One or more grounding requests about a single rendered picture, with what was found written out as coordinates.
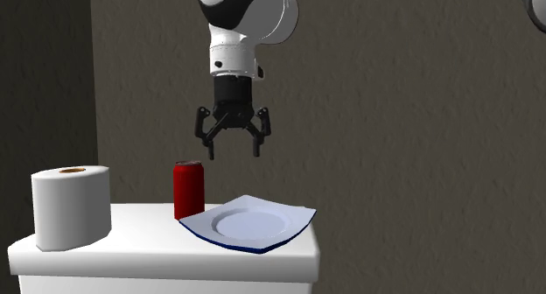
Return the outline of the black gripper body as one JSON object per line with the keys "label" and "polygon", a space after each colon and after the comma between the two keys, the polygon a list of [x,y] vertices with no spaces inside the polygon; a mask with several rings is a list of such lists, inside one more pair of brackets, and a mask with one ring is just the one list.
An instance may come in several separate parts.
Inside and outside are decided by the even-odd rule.
{"label": "black gripper body", "polygon": [[252,79],[247,76],[222,75],[213,78],[215,130],[254,128]]}

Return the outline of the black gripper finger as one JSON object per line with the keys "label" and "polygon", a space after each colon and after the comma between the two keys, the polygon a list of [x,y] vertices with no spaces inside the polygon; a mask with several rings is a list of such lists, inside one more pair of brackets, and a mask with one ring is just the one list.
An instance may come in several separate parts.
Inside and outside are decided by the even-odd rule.
{"label": "black gripper finger", "polygon": [[261,145],[264,144],[265,137],[271,134],[270,112],[267,108],[259,108],[255,113],[261,121],[261,128],[258,129],[251,121],[245,126],[245,130],[253,137],[253,156],[260,156]]}
{"label": "black gripper finger", "polygon": [[211,115],[211,112],[205,107],[199,107],[196,113],[194,135],[199,138],[202,144],[207,147],[208,158],[214,160],[214,138],[220,133],[227,122],[227,114],[221,115],[220,119],[216,120],[213,127],[205,132],[203,130],[204,121]]}

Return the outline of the red drink can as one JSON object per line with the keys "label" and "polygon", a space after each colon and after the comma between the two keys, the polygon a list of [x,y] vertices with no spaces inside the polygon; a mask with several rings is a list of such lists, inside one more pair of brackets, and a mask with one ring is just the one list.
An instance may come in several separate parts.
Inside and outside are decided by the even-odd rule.
{"label": "red drink can", "polygon": [[172,171],[176,220],[205,210],[204,167],[200,161],[179,161]]}

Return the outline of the white square plate blue rim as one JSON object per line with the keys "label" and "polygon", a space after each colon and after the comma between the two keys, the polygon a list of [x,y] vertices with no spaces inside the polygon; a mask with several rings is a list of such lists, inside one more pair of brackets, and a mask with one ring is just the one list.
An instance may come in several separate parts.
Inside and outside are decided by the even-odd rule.
{"label": "white square plate blue rim", "polygon": [[178,222],[200,239],[224,249],[265,254],[304,232],[316,212],[243,195]]}

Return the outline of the white toilet tank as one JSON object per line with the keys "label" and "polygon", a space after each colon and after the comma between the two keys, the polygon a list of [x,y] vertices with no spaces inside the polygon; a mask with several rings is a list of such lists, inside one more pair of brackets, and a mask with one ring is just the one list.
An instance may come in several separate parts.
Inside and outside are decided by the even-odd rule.
{"label": "white toilet tank", "polygon": [[312,227],[257,255],[193,235],[172,205],[114,204],[109,235],[43,252],[33,235],[7,249],[21,294],[312,294],[320,252]]}

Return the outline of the white toilet paper roll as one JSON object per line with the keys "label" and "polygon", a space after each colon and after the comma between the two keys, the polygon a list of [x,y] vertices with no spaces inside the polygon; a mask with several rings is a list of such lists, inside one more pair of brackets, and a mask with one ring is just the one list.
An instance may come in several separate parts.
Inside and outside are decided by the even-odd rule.
{"label": "white toilet paper roll", "polygon": [[35,172],[31,193],[36,246],[67,251],[111,231],[109,168],[80,165]]}

